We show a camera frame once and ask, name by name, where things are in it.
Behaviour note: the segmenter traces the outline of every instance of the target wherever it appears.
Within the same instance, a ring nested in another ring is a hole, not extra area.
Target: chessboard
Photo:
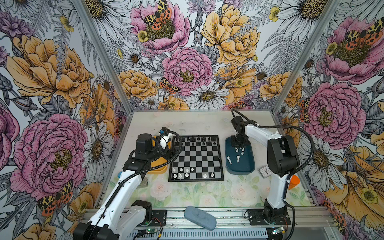
[[[172,148],[182,151],[169,168],[169,182],[224,181],[217,135],[181,136],[172,140]]]

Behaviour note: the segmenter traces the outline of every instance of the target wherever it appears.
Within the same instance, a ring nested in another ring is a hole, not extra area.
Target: wall
[[[86,1],[134,109],[270,109],[326,2]]]
[[[312,135],[314,160],[304,173],[343,239],[384,239],[383,11],[381,1],[342,2],[336,12],[345,17],[330,23],[302,68],[299,103],[283,104],[277,112],[282,123]],[[353,33],[359,37],[375,21],[377,35],[353,41]],[[285,132],[304,162],[308,139],[296,130]]]
[[[2,239],[73,239],[127,115],[69,1],[0,1]]]

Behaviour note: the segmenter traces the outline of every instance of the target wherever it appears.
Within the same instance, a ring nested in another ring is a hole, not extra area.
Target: blue eraser
[[[188,206],[185,209],[184,217],[207,230],[214,230],[216,227],[216,218],[203,210]]]

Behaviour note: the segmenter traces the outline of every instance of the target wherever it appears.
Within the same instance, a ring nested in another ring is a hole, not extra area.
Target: clock face
[[[269,177],[272,175],[272,172],[269,170],[268,166],[265,165],[261,168],[259,168],[259,172],[262,175],[263,178]]]

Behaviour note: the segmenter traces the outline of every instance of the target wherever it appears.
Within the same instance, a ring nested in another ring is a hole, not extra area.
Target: floral tablecloth
[[[263,179],[255,170],[249,175],[232,175],[224,169],[224,181],[168,182],[168,169],[163,174],[147,174],[148,186],[137,188],[129,200],[152,203],[152,207],[261,207],[270,191],[271,177]],[[119,180],[114,172],[109,182],[108,196]],[[288,191],[288,203],[293,206],[310,206],[301,184]]]

